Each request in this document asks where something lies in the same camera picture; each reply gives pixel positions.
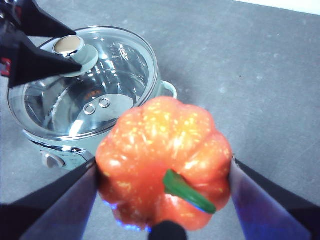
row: green pepper stem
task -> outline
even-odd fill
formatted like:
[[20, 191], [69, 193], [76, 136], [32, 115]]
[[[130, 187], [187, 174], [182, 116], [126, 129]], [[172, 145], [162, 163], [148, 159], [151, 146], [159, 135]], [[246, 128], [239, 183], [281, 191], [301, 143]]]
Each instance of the green pepper stem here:
[[217, 211], [216, 206], [212, 202], [191, 188], [182, 176], [175, 171], [171, 169], [166, 171], [163, 184], [166, 194], [177, 196], [208, 214], [214, 214]]

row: orange bell pepper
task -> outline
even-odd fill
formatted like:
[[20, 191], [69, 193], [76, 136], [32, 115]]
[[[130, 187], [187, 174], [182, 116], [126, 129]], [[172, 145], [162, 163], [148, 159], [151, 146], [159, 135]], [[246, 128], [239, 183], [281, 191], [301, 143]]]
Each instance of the orange bell pepper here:
[[209, 112], [157, 97], [123, 114], [99, 145], [99, 193], [123, 226], [198, 230], [229, 201], [231, 159]]

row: metal lid knob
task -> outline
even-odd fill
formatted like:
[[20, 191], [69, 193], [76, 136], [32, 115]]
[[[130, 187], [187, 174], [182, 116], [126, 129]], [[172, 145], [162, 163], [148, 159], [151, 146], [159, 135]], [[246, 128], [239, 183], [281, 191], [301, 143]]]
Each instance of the metal lid knob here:
[[85, 46], [84, 40], [75, 35], [65, 36], [58, 40], [53, 46], [53, 52], [64, 57], [75, 54]]
[[82, 69], [77, 72], [63, 74], [63, 77], [77, 77], [92, 69], [99, 58], [95, 47], [85, 44], [85, 41], [75, 35], [65, 36], [59, 39], [52, 47], [52, 51], [60, 56], [69, 58], [82, 65]]

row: gray countertop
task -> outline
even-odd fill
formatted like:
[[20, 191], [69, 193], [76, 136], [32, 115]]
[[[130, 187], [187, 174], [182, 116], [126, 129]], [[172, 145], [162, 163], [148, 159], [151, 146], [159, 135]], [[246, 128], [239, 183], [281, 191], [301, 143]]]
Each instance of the gray countertop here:
[[[320, 205], [320, 16], [229, 0], [38, 0], [72, 29], [117, 26], [153, 47], [179, 99], [210, 111], [236, 157]], [[44, 39], [33, 38], [37, 45]], [[66, 174], [47, 169], [10, 114], [1, 79], [1, 202]], [[230, 201], [189, 239], [244, 239]], [[97, 197], [84, 239], [146, 239]]]

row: glass lid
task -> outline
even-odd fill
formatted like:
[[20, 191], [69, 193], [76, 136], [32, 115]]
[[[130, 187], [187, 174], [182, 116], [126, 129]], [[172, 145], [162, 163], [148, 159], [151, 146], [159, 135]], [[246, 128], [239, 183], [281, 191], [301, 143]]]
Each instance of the glass lid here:
[[[141, 37], [116, 27], [89, 27], [76, 32], [85, 47], [97, 52], [93, 67], [8, 92], [13, 115], [36, 136], [74, 138], [107, 131], [126, 110], [148, 100], [155, 87], [157, 60]], [[59, 47], [55, 45], [58, 40], [50, 40], [41, 48], [53, 52]]]

